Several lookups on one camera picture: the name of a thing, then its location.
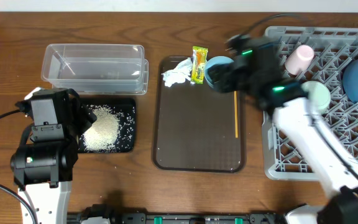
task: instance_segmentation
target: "yellow snack packet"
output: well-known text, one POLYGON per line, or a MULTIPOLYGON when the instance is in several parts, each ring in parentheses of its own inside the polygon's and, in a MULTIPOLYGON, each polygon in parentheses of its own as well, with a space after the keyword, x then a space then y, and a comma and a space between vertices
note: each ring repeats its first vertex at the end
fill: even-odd
POLYGON ((191 71, 191 81, 197 84, 203 84, 207 54, 208 49, 193 46, 193 69, 191 71))

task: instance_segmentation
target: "green light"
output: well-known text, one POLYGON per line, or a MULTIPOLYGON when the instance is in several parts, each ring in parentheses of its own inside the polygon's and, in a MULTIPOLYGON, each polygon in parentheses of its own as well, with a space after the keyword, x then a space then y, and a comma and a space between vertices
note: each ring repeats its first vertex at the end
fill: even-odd
POLYGON ((282 91, 284 88, 285 88, 284 86, 274 87, 273 91, 282 91))
POLYGON ((252 53, 252 50, 244 51, 244 52, 242 52, 241 54, 242 54, 242 55, 246 55, 246 54, 249 54, 249 53, 252 53))

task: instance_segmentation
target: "pink cup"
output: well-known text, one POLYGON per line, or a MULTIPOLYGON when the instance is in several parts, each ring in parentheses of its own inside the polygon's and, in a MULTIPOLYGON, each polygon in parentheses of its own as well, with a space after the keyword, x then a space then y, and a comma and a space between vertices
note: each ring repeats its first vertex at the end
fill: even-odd
POLYGON ((307 45, 301 45, 287 58, 285 68, 289 73, 297 75, 308 69, 313 57, 314 50, 307 45))

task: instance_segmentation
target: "clear plastic container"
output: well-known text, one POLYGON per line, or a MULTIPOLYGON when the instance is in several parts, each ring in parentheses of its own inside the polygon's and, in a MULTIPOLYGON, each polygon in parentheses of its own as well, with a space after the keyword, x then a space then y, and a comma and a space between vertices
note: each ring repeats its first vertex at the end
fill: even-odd
POLYGON ((143 95, 149 62, 141 45, 50 44, 41 78, 79 94, 143 95))

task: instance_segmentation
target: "white wall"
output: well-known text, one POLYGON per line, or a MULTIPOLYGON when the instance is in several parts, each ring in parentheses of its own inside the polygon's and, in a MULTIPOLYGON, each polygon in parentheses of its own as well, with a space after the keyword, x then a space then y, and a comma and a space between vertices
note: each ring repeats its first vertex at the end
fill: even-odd
POLYGON ((358 0, 0 0, 0 11, 358 12, 358 0))

